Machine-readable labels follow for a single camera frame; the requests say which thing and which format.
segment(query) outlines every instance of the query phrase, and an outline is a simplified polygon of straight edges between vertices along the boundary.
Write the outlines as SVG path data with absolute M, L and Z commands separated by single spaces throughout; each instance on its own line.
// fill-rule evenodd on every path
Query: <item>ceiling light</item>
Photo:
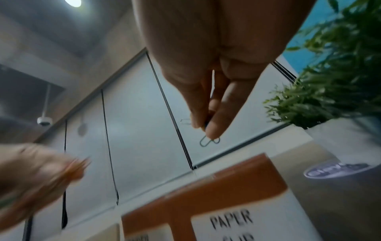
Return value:
M 82 4 L 81 0 L 65 0 L 65 1 L 66 1 L 70 6 L 75 7 L 75 8 L 80 7 L 81 4 Z

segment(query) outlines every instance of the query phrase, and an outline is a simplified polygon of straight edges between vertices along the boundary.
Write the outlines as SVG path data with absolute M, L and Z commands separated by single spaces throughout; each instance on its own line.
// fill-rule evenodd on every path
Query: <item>potted plant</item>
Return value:
M 381 163 L 381 1 L 356 0 L 298 34 L 289 51 L 315 58 L 291 86 L 265 101 L 272 121 L 295 124 L 344 164 Z

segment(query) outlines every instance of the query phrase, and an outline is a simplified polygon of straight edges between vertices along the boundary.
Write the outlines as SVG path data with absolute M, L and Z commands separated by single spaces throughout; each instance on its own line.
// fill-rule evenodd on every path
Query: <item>security camera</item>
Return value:
M 49 126 L 53 124 L 53 119 L 50 117 L 41 116 L 37 119 L 37 124 L 39 124 L 40 126 Z
M 49 94 L 50 94 L 50 84 L 48 84 L 46 89 L 46 96 L 45 96 L 44 108 L 42 110 L 42 116 L 37 118 L 37 124 L 39 124 L 40 126 L 50 126 L 51 124 L 53 124 L 53 119 L 45 116 L 46 110 L 48 108 Z

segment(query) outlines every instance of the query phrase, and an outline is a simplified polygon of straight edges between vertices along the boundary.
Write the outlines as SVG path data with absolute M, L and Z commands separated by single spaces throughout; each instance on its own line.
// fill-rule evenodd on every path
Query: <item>ceiling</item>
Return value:
M 44 104 L 48 82 L 0 64 L 0 136 L 10 128 L 31 128 L 37 126 L 35 119 L 23 119 Z M 49 102 L 65 89 L 51 84 Z
M 83 57 L 131 8 L 130 0 L 0 0 L 0 14 Z

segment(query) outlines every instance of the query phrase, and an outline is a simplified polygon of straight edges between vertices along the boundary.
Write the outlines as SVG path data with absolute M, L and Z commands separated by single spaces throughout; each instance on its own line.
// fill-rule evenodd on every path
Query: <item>plant pot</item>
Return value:
M 343 164 L 381 164 L 381 119 L 339 118 L 314 126 L 306 132 Z

